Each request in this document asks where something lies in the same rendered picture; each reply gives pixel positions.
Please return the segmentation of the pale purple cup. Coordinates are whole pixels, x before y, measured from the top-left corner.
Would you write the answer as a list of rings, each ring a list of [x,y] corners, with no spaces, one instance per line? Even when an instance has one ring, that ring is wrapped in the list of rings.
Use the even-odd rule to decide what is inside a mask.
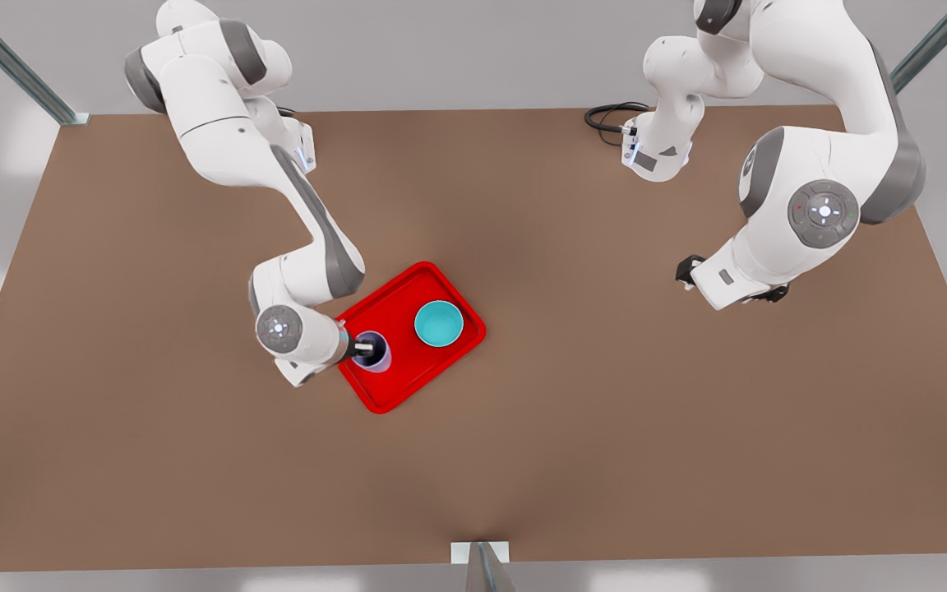
[[[358,333],[354,337],[352,360],[359,368],[368,372],[383,373],[391,364],[390,345],[378,332]]]

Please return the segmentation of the red rectangular tray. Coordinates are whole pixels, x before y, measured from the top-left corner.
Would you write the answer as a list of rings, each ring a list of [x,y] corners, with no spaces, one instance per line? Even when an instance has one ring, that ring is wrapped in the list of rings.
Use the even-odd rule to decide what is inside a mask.
[[[457,337],[447,345],[430,345],[418,333],[418,311],[432,301],[444,301],[457,308]],[[361,368],[353,360],[340,364],[342,375],[364,407],[376,414],[387,414],[401,405],[473,351],[487,334],[481,317],[439,267],[429,261],[412,265],[338,319],[353,335],[382,335],[390,349],[390,364],[383,371]]]

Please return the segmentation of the teal bowl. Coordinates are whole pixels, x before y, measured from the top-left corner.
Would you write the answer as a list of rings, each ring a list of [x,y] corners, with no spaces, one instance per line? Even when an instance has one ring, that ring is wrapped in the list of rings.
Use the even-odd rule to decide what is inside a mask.
[[[461,336],[464,316],[450,301],[428,301],[418,309],[413,326],[418,339],[424,344],[444,348],[454,344]]]

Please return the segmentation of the silver frame post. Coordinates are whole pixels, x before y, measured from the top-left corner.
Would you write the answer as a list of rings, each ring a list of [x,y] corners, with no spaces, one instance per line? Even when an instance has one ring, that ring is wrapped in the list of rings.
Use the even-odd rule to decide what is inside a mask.
[[[516,592],[508,542],[452,542],[450,562],[466,565],[464,592]]]
[[[947,12],[890,73],[894,93],[901,93],[947,46]]]
[[[89,113],[78,113],[22,57],[0,37],[0,70],[20,87],[60,127],[78,127],[90,122]]]

